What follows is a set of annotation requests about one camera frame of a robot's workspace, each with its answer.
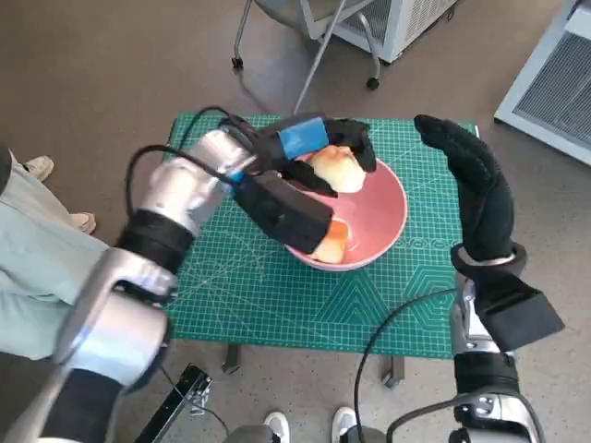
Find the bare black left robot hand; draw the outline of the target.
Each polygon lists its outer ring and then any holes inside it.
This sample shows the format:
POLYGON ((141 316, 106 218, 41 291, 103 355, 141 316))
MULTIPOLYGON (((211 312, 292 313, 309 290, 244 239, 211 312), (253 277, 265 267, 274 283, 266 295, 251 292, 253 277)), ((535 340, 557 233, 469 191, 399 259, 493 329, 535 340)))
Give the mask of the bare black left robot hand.
POLYGON ((363 187, 377 170, 370 126, 322 113, 298 114, 255 131, 264 164, 301 188, 336 198, 363 187))

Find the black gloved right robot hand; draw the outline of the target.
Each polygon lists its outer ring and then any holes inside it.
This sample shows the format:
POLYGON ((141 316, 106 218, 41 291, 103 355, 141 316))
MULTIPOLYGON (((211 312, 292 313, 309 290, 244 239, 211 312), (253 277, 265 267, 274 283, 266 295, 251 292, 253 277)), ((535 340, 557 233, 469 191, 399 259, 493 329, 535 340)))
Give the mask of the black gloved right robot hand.
POLYGON ((451 120, 420 114, 414 124, 427 146, 442 151, 456 180, 463 246, 482 262, 513 252, 513 197, 488 145, 451 120))

